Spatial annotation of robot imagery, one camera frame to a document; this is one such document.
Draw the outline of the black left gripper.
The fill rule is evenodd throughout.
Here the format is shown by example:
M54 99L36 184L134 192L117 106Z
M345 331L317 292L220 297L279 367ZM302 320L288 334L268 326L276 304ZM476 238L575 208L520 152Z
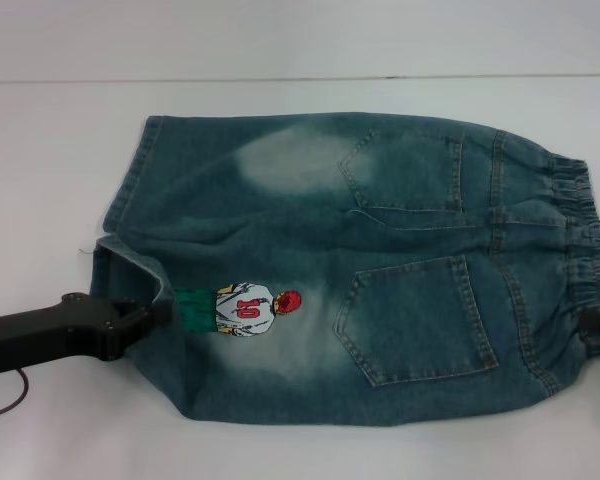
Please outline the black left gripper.
M144 305L70 293L51 307L0 316L0 373L73 356L116 360L120 345L169 325L172 311L170 300Z

